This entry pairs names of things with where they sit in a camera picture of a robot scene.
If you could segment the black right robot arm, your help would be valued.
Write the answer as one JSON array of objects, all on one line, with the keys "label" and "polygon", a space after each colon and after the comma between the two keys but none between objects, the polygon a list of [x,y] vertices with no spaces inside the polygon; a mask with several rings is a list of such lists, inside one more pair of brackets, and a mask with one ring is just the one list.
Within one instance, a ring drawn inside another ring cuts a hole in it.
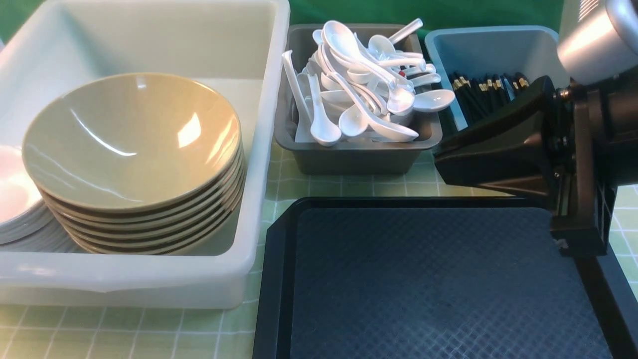
[{"label": "black right robot arm", "polygon": [[576,261],[616,359],[637,357],[637,303],[607,258],[618,187],[637,183],[637,2],[582,1],[557,46],[570,85],[547,76],[440,143],[451,185],[497,190],[552,213],[560,254]]}]

